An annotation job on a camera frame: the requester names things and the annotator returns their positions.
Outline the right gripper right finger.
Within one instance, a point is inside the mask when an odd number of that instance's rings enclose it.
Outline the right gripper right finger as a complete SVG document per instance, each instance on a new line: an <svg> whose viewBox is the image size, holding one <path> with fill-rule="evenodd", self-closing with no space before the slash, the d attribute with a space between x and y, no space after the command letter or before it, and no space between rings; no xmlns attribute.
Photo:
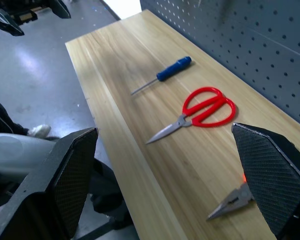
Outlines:
<svg viewBox="0 0 300 240"><path fill-rule="evenodd" d="M234 123L249 189L277 240L300 240L300 152L285 136Z"/></svg>

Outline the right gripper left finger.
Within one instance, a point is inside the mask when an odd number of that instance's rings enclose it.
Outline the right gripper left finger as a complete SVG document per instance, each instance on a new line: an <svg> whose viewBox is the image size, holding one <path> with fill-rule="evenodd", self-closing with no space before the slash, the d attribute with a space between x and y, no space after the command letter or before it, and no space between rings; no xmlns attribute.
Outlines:
<svg viewBox="0 0 300 240"><path fill-rule="evenodd" d="M98 130L59 139L0 211L0 240L71 240L89 191Z"/></svg>

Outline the dark trouser leg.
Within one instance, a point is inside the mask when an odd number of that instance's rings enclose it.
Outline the dark trouser leg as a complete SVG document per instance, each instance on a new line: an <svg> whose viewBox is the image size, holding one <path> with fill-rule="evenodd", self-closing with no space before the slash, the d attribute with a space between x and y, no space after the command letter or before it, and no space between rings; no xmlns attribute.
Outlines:
<svg viewBox="0 0 300 240"><path fill-rule="evenodd" d="M26 136L28 131L28 128L24 128L20 124L14 123L6 109L0 103L0 133Z"/></svg>

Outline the white side table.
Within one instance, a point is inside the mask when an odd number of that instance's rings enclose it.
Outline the white side table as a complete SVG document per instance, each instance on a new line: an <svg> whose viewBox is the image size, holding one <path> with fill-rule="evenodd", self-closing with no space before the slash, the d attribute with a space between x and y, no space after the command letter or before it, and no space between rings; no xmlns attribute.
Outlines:
<svg viewBox="0 0 300 240"><path fill-rule="evenodd" d="M120 18L126 19L142 11L140 0L102 0Z"/></svg>

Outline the blue handled screwdriver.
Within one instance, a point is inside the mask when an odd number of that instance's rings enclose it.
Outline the blue handled screwdriver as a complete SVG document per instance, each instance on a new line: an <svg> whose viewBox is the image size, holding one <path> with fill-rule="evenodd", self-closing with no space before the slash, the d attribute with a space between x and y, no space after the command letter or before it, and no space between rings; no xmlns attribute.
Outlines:
<svg viewBox="0 0 300 240"><path fill-rule="evenodd" d="M168 66L161 72L156 74L156 78L145 85L139 87L138 89L131 92L131 96L138 93L139 91L143 90L144 88L148 87L149 85L153 84L156 81L164 82L165 80L169 79L170 77L176 75L177 73L183 71L184 69L188 68L192 62L192 58L190 56L185 56L179 60L177 60L174 64Z"/></svg>

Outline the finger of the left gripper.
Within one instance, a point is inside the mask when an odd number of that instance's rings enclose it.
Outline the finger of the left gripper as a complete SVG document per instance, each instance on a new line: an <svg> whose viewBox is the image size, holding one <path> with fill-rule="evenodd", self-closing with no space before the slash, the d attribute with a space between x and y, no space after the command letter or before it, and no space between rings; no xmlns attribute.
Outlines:
<svg viewBox="0 0 300 240"><path fill-rule="evenodd" d="M19 25L13 20L13 18L4 10L0 8L0 30L18 37L23 36L25 33L21 30Z"/></svg>
<svg viewBox="0 0 300 240"><path fill-rule="evenodd" d="M62 0L49 0L52 12L61 19L70 19L71 14Z"/></svg>

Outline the white sneaker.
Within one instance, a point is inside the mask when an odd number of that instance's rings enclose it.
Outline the white sneaker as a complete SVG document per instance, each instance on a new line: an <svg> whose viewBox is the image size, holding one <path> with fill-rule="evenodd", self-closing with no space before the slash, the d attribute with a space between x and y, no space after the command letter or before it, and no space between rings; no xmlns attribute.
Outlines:
<svg viewBox="0 0 300 240"><path fill-rule="evenodd" d="M49 135L50 131L51 126L47 124L41 124L29 129L27 132L27 136L38 139L45 139Z"/></svg>

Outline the orange black needle-nose pliers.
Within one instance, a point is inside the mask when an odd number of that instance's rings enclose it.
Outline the orange black needle-nose pliers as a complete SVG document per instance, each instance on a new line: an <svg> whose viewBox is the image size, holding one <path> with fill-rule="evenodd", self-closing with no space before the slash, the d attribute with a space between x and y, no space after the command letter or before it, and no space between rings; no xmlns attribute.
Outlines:
<svg viewBox="0 0 300 240"><path fill-rule="evenodd" d="M230 192L223 201L207 216L207 221L218 218L230 212L236 211L247 206L255 198L248 186L246 175L243 174L243 183L239 188Z"/></svg>

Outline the red handled scissors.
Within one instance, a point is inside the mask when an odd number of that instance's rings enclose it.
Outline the red handled scissors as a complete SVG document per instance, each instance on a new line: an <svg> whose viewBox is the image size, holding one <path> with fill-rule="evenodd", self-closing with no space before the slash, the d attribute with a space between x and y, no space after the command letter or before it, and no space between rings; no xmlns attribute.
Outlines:
<svg viewBox="0 0 300 240"><path fill-rule="evenodd" d="M196 105L189 107L191 101L200 94L203 93L213 93L214 96L208 98L202 102L197 103ZM222 120L204 123L204 120L212 116L215 112L217 112L223 106L230 107L230 114L223 118ZM166 126L157 132L154 136L152 136L146 144L151 144L156 142L166 136L172 134L182 127L190 127L195 126L199 128L216 128L223 126L229 122L231 122L237 113L237 108L235 103L227 98L219 89L215 87L201 87L193 91L188 97L185 99L181 115L177 118L176 122Z"/></svg>

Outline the grey pegboard with tools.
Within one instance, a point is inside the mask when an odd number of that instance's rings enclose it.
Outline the grey pegboard with tools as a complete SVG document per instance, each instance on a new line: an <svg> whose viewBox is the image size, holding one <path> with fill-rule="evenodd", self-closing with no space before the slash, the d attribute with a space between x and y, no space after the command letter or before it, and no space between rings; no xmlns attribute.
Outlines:
<svg viewBox="0 0 300 240"><path fill-rule="evenodd" d="M300 0L140 0L300 123Z"/></svg>

